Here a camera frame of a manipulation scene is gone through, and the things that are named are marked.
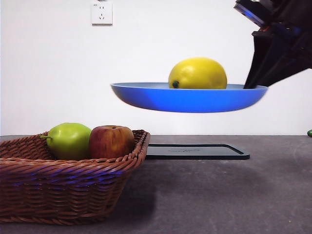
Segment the brown woven basket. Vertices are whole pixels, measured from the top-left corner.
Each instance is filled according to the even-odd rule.
[[[41,134],[2,142],[0,223],[104,221],[131,172],[146,157],[150,134],[144,130],[133,133],[135,149],[114,159],[55,160]]]

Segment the apple stem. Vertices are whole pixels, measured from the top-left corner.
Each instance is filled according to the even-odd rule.
[[[44,136],[44,135],[41,135],[40,138],[52,139],[52,137],[50,137],[50,136]]]

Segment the gray countertop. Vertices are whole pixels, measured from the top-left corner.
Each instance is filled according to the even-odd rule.
[[[226,143],[251,158],[146,160],[105,222],[2,223],[0,234],[312,233],[312,137],[151,136],[150,143]]]

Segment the blue dish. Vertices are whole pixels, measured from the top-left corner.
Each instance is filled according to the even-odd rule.
[[[226,89],[172,89],[168,83],[115,83],[114,93],[122,101],[144,109],[171,112],[207,113],[234,111],[259,101],[268,87],[228,84]]]

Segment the yellow lemon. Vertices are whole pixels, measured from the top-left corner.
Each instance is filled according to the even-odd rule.
[[[176,64],[169,75],[169,87],[180,89],[225,89],[223,67],[205,57],[187,58]]]

